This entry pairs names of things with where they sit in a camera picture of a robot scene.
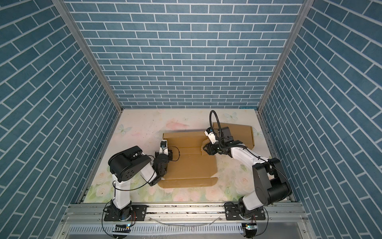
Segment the black cable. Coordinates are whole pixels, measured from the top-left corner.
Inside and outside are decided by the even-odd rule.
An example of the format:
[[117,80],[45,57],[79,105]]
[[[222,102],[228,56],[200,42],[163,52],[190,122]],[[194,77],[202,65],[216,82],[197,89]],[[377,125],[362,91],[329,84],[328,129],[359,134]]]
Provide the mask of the black cable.
[[135,211],[133,211],[133,212],[134,212],[134,224],[132,224],[130,227],[134,226],[135,222],[137,221],[137,215],[136,215]]
[[216,112],[214,110],[212,110],[210,112],[210,127],[211,127],[212,132],[214,133],[216,138],[217,138],[217,135],[216,135],[216,133],[215,133],[213,127],[212,127],[212,119],[211,119],[212,114],[215,115],[216,122],[217,122],[217,125],[218,125],[218,132],[219,132],[219,139],[218,139],[218,141],[219,141],[219,148],[220,148],[220,150],[226,150],[226,149],[234,148],[234,147],[239,147],[239,148],[246,149],[247,146],[245,146],[245,145],[228,145],[226,147],[222,147],[222,143],[221,143],[221,139],[222,139],[222,127],[220,126],[220,121],[219,121],[219,118],[217,117]]
[[262,234],[267,230],[267,228],[268,228],[268,223],[269,223],[269,215],[268,215],[268,211],[267,211],[266,208],[263,208],[263,209],[267,212],[267,225],[265,226],[264,231],[262,231],[260,234],[257,234],[257,235],[255,235],[255,236],[262,235]]
[[102,210],[101,226],[102,226],[102,230],[103,230],[108,236],[110,236],[110,237],[112,237],[112,238],[115,239],[114,236],[108,234],[108,233],[106,232],[106,230],[104,229],[104,212],[105,212],[105,209],[106,209],[106,205],[107,205],[108,203],[111,203],[112,201],[113,201],[113,200],[110,200],[110,202],[107,202],[107,203],[105,204],[104,209]]
[[213,132],[214,135],[215,135],[215,138],[217,138],[217,135],[216,135],[216,133],[215,133],[215,131],[214,131],[214,128],[212,127],[212,119],[211,119],[212,114],[215,115],[216,122],[217,122],[217,126],[219,127],[219,129],[218,129],[218,132],[219,132],[219,139],[218,139],[218,142],[219,142],[219,148],[222,149],[222,144],[221,144],[221,142],[220,142],[220,140],[221,140],[221,138],[222,138],[222,127],[220,126],[219,118],[217,117],[216,112],[215,112],[214,110],[210,111],[210,127],[211,127],[211,129],[212,129],[212,132]]
[[179,156],[178,156],[178,159],[177,159],[177,160],[170,160],[170,161],[172,161],[172,162],[176,162],[176,161],[178,161],[179,158],[180,158],[180,150],[178,149],[178,147],[176,147],[176,148],[177,148],[177,150],[178,150]]
[[[255,156],[256,158],[258,158],[258,159],[260,159],[260,160],[266,162],[267,164],[271,165],[268,161],[262,159],[260,156],[257,157],[256,155],[254,155],[253,153],[251,153],[251,151],[249,151],[249,149],[247,149],[247,151],[248,151],[250,154],[252,154],[253,156]],[[280,172],[280,170],[278,170],[278,169],[277,169],[275,166],[273,166],[273,165],[271,165],[271,166],[272,166],[272,168],[274,168],[279,174],[281,174],[281,175],[285,178],[286,181],[288,181],[288,178],[287,178],[282,172]],[[289,189],[288,189],[288,195],[287,195],[287,196],[289,196],[289,195],[291,194],[291,192],[292,192],[292,188],[289,188]]]
[[129,189],[129,190],[118,189],[118,188],[115,187],[115,181],[113,181],[112,185],[113,185],[113,188],[114,188],[115,190],[119,190],[119,191],[133,191],[133,190],[140,189],[141,187],[143,187],[143,186],[145,186],[146,184],[148,184],[149,181],[152,179],[152,177],[153,177],[154,175],[155,175],[155,171],[154,171],[154,173],[152,174],[151,178],[150,178],[148,181],[145,180],[145,181],[146,181],[145,184],[143,184],[143,185],[140,186],[140,187],[137,187],[136,189]]

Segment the brick wallpaper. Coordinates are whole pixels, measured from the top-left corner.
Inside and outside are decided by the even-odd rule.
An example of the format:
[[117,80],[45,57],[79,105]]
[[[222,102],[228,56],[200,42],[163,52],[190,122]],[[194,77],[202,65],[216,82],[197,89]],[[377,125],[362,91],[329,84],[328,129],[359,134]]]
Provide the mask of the brick wallpaper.
[[382,238],[381,16],[315,0],[264,108],[318,238]]
[[117,112],[50,0],[0,6],[0,238],[51,237]]
[[65,2],[124,108],[253,108],[303,0]]

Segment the cardboard flap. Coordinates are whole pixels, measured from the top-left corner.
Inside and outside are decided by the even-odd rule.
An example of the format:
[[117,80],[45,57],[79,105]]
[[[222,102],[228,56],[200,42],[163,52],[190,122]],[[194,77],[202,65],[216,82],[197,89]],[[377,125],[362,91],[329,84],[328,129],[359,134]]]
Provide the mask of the cardboard flap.
[[[228,127],[230,128],[231,135],[233,136],[234,140],[240,140],[247,146],[249,149],[253,149],[255,146],[254,140],[253,140],[253,131],[252,126],[249,125],[236,125],[236,124],[227,124],[227,123],[220,123],[220,126]],[[213,123],[213,127],[215,131],[217,132],[217,123]]]
[[202,131],[163,134],[163,139],[167,140],[169,146],[176,146],[178,148],[199,148],[207,138]]
[[201,178],[201,179],[177,179],[177,180],[161,180],[158,186],[164,189],[183,188],[183,187],[211,187],[217,183],[217,177]]

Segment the metal rail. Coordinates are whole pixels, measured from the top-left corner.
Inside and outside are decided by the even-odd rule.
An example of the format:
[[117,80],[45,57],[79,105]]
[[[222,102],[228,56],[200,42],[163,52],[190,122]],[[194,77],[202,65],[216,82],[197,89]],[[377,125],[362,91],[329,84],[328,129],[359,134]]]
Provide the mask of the metal rail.
[[99,81],[102,83],[102,85],[105,88],[105,91],[111,98],[112,102],[114,103],[115,107],[117,108],[118,112],[122,112],[122,106],[119,103],[116,95],[114,94],[112,88],[110,87],[109,83],[107,82],[107,79],[101,70],[100,66],[98,65],[98,62],[93,56],[92,51],[90,50],[89,46],[87,45],[83,35],[81,34],[80,29],[78,28],[73,16],[70,14],[68,7],[66,6],[65,2],[63,0],[52,0],[54,6],[56,7],[58,13],[61,15],[62,19],[64,20],[66,26],[68,27],[69,31],[72,33],[74,39],[76,40],[77,44],[81,48],[82,53],[85,55],[86,59],[88,60],[90,66],[94,70],[95,74],[97,75]]
[[[220,217],[216,223],[227,222],[223,202],[217,203],[142,203],[147,205],[145,220],[137,223],[208,223]],[[82,203],[69,205],[63,223],[94,224],[102,217],[104,203]],[[278,202],[266,207],[270,222],[307,222],[301,203]]]
[[118,125],[119,119],[121,118],[121,115],[122,115],[122,113],[118,113],[116,119],[114,120],[112,128],[110,129],[110,131],[109,131],[109,133],[108,133],[108,135],[106,137],[105,143],[102,146],[101,152],[99,153],[98,158],[97,158],[96,162],[93,165],[92,171],[90,172],[89,177],[86,179],[84,187],[81,190],[81,194],[77,198],[76,202],[82,203],[84,201],[86,193],[89,190],[90,185],[93,182],[94,176],[97,173],[98,167],[101,164],[102,158],[105,155],[106,149],[109,146],[109,143],[110,143],[110,140],[112,139],[114,131],[117,128],[117,125]]
[[314,0],[305,0],[303,5],[301,6],[301,9],[296,18],[296,22],[293,24],[292,30],[290,31],[289,37],[285,43],[285,47],[280,55],[279,60],[277,61],[277,65],[275,69],[273,70],[272,75],[270,76],[270,80],[267,84],[267,87],[265,88],[264,94],[262,98],[260,99],[259,105],[257,107],[257,110],[259,112],[262,111],[262,109],[265,106],[265,103],[267,102],[269,94],[272,91],[272,88],[277,81],[277,77],[280,75],[281,69],[284,66],[284,63],[289,55],[289,52],[293,47],[293,43],[295,42],[297,35],[300,32],[301,26],[303,25],[305,18],[308,15],[308,12],[313,2]]

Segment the red wire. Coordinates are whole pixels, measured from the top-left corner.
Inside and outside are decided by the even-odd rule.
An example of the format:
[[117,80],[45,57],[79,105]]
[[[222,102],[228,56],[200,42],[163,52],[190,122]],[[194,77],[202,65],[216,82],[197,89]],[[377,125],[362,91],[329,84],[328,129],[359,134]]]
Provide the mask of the red wire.
[[135,211],[134,211],[134,224],[133,225],[135,225],[135,221],[136,221],[136,214],[135,214]]

